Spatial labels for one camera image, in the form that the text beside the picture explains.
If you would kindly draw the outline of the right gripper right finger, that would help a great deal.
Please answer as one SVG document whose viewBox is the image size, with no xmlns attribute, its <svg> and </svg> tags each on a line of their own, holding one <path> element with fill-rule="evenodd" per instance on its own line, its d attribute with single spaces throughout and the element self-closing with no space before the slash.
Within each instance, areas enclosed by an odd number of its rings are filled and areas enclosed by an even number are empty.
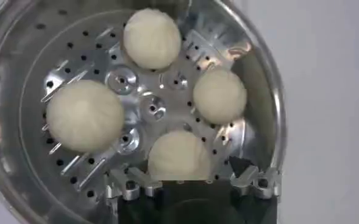
<svg viewBox="0 0 359 224">
<path fill-rule="evenodd" d="M 233 170 L 230 184 L 240 195 L 253 195 L 264 200 L 282 195 L 282 174 L 276 168 L 261 171 L 250 160 L 233 156 L 228 162 Z"/>
</svg>

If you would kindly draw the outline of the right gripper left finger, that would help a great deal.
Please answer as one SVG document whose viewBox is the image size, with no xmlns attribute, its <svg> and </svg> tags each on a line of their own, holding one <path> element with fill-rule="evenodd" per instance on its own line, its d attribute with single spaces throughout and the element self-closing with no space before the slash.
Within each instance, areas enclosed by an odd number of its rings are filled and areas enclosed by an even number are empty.
<svg viewBox="0 0 359 224">
<path fill-rule="evenodd" d="M 110 169 L 104 175 L 104 184 L 106 200 L 121 197 L 125 201 L 133 201 L 142 195 L 154 198 L 163 192 L 163 182 L 154 180 L 138 167 Z"/>
</svg>

